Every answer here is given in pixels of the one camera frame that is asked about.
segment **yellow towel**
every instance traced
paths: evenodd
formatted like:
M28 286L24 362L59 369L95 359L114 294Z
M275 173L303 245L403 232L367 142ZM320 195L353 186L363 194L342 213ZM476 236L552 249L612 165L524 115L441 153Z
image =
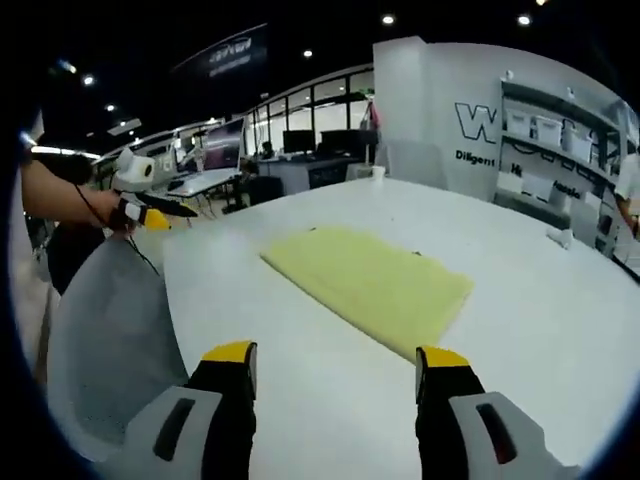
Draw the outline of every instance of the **yellow towel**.
M320 303L415 362L436 345L473 288L437 260L342 227L322 227L275 242L262 258Z

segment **gray fabric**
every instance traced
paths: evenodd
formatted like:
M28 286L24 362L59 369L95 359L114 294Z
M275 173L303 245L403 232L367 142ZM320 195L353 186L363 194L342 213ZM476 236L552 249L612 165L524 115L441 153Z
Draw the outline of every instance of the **gray fabric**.
M122 445L145 405L187 381L164 281L125 240L107 240L74 277L52 321L48 361L54 416L92 460Z

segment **white cup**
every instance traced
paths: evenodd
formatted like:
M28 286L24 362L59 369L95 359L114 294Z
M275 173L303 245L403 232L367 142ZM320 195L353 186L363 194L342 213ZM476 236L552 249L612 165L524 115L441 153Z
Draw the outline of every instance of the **white cup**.
M373 175L372 175L373 181L377 183L381 183L382 179L384 178L384 173L386 172L387 169L379 165L374 165L371 170L373 172Z

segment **banner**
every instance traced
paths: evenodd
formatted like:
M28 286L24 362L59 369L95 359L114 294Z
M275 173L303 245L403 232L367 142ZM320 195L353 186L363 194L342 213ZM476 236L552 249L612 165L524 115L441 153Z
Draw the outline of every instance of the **banner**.
M260 80L267 65L266 24L237 33L176 65L172 73L190 84Z

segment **desk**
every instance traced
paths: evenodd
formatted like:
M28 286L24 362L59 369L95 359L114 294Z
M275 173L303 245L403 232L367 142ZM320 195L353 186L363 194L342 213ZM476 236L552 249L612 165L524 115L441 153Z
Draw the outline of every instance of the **desk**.
M360 162L362 159L351 157L336 157L311 162L267 161L258 163L258 172L262 176L280 178L284 194L294 195L314 188L344 182L347 166Z
M205 170L204 172L194 173L182 179L184 182L182 186L173 189L167 190L166 186L163 187L162 193L169 195L171 197L178 198L193 198L196 197L196 200L199 195L204 195L208 204L209 210L211 214L215 216L213 213L213 208L211 207L211 200L206 196L206 194L217 188L221 185L226 185L229 183L234 184L234 195L236 200L236 205L239 207L242 203L242 200L238 202L239 199L239 191L237 185L237 177L240 175L240 172L235 168L224 168L220 170ZM227 207L230 207L229 204L229 195L226 194L227 199Z
M440 345L537 421L560 461L588 464L638 380L637 285L581 242L560 248L535 219L363 179L258 205L164 245L187 370L214 345L258 342L252 478L421 478L413 365L258 257L273 240L319 225L371 231L473 278Z

